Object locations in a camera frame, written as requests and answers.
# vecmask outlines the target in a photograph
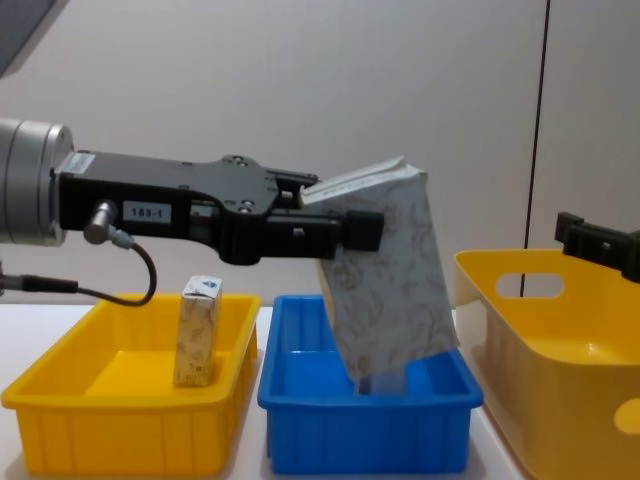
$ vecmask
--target basket handle hole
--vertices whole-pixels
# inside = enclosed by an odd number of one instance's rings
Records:
[[[520,297],[522,277],[525,277],[525,298],[557,298],[564,292],[563,278],[557,273],[507,273],[496,284],[498,293],[503,297]]]
[[[640,398],[624,402],[613,416],[616,428],[627,435],[640,435]]]

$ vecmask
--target yellow plastic tray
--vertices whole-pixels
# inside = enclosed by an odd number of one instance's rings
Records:
[[[456,256],[456,324],[485,405],[544,480],[640,478],[640,285],[556,250]],[[558,274],[553,298],[503,297],[505,274]]]
[[[257,357],[260,298],[224,295],[214,383],[174,388],[179,295],[98,304],[2,395],[35,474],[203,475],[221,470]]]

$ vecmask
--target white wall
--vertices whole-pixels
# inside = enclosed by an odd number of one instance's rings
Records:
[[[541,0],[73,1],[0,79],[0,114],[63,122],[77,148],[239,152],[322,177],[406,155],[430,173],[451,282],[456,251],[522,246],[543,22]],[[210,273],[267,301],[319,291],[309,260],[238,268],[200,245],[144,245],[162,290]],[[79,235],[0,247],[7,271],[144,288],[137,260],[96,254]],[[87,301],[4,297],[52,300]]]
[[[640,228],[640,3],[553,2],[531,246],[554,246],[556,215]]]

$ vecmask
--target blue plastic tray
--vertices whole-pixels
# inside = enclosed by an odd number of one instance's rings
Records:
[[[482,391],[457,350],[407,365],[407,395],[354,395],[321,296],[276,299],[258,404],[275,473],[463,471]]]

